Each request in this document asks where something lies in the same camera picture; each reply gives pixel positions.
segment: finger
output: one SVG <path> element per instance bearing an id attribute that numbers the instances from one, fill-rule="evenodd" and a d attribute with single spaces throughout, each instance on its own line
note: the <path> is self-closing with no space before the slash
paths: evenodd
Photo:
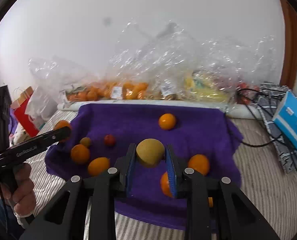
<path id="1" fill-rule="evenodd" d="M 24 180 L 19 187 L 16 189 L 16 191 L 13 193 L 12 199 L 15 203 L 20 202 L 24 196 L 28 195 L 34 188 L 34 183 L 32 180 L 27 179 Z"/>
<path id="2" fill-rule="evenodd" d="M 30 192 L 19 203 L 14 206 L 14 211 L 20 216 L 30 214 L 36 206 L 36 198 L 34 192 Z"/>
<path id="3" fill-rule="evenodd" d="M 30 177 L 31 174 L 31 166 L 28 163 L 24 163 L 21 167 L 21 169 L 19 169 L 17 171 L 17 173 L 15 174 L 15 179 L 17 181 L 21 181 L 21 180 L 26 180 Z"/>
<path id="4" fill-rule="evenodd" d="M 3 183 L 1 183 L 1 190 L 2 190 L 2 193 L 3 193 L 3 197 L 5 199 L 9 199 L 11 197 L 11 192 L 9 191 L 7 186 L 4 185 Z"/>

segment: wooden door frame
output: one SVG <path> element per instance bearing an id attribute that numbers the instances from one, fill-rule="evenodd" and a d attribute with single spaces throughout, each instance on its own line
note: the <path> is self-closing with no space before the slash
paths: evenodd
<path id="1" fill-rule="evenodd" d="M 297 75 L 297 13 L 287 0 L 281 0 L 285 21 L 284 64 L 280 85 L 293 89 Z"/>

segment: white plastic bag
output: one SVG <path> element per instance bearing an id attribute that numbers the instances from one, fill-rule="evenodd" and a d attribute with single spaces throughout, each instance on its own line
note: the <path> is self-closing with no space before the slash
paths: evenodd
<path id="1" fill-rule="evenodd" d="M 57 111 L 57 103 L 41 87 L 37 87 L 30 97 L 25 109 L 25 114 L 32 118 L 32 122 L 40 123 L 39 119 L 47 122 Z"/>
<path id="2" fill-rule="evenodd" d="M 30 59 L 29 70 L 39 87 L 59 104 L 68 103 L 67 95 L 83 92 L 89 84 L 98 80 L 84 67 L 59 57 L 52 60 Z"/>

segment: purple cloth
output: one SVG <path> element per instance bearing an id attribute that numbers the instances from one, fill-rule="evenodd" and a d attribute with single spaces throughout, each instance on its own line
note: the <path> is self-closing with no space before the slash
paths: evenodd
<path id="1" fill-rule="evenodd" d="M 172 113 L 177 118 L 173 130 L 162 130 L 158 119 Z M 235 136 L 242 138 L 238 129 L 228 121 Z M 175 154 L 189 160 L 196 154 L 204 154 L 210 160 L 208 176 L 220 179 L 230 177 L 238 186 L 240 173 L 232 156 L 239 142 L 231 140 L 224 114 L 217 109 L 153 106 L 88 104 L 81 106 L 71 122 L 72 135 L 65 143 L 51 147 L 46 155 L 47 172 L 65 180 L 74 175 L 89 177 L 87 164 L 78 166 L 70 159 L 70 151 L 81 138 L 89 137 L 91 160 L 98 157 L 111 159 L 111 166 L 118 157 L 124 156 L 130 143 L 140 143 L 147 138 L 172 144 Z M 112 134 L 117 140 L 113 148 L 103 143 Z M 184 229 L 186 200 L 171 199 L 162 193 L 160 178 L 166 172 L 165 162 L 148 169 L 136 163 L 131 197 L 115 201 L 115 211 L 128 217 L 168 228 Z"/>
<path id="2" fill-rule="evenodd" d="M 9 122 L 9 125 L 8 125 L 8 129 L 9 129 L 9 133 L 10 134 L 14 134 L 15 133 L 15 130 L 16 130 L 16 127 L 17 127 L 17 124 L 19 122 L 17 121 L 15 115 L 14 115 L 14 110 L 12 108 L 10 108 L 10 122 Z"/>

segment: yellow round fruit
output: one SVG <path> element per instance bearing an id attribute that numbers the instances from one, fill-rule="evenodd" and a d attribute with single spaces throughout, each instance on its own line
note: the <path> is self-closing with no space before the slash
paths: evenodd
<path id="1" fill-rule="evenodd" d="M 88 174 L 92 177 L 99 175 L 110 167 L 110 160 L 106 157 L 96 158 L 92 160 L 87 168 Z"/>
<path id="2" fill-rule="evenodd" d="M 138 161 L 145 167 L 157 166 L 165 153 L 164 145 L 156 139 L 145 139 L 136 147 Z"/>
<path id="3" fill-rule="evenodd" d="M 187 167 L 192 168 L 205 176 L 210 171 L 210 162 L 205 155 L 197 154 L 190 158 Z"/>
<path id="4" fill-rule="evenodd" d="M 92 144 L 92 141 L 90 138 L 84 137 L 80 140 L 80 144 L 83 144 L 86 148 L 88 148 Z"/>
<path id="5" fill-rule="evenodd" d="M 176 125 L 176 117 L 173 114 L 164 114 L 158 120 L 158 124 L 163 130 L 171 130 Z"/>
<path id="6" fill-rule="evenodd" d="M 83 165 L 90 159 L 90 150 L 83 144 L 75 145 L 71 150 L 71 159 L 78 165 Z"/>

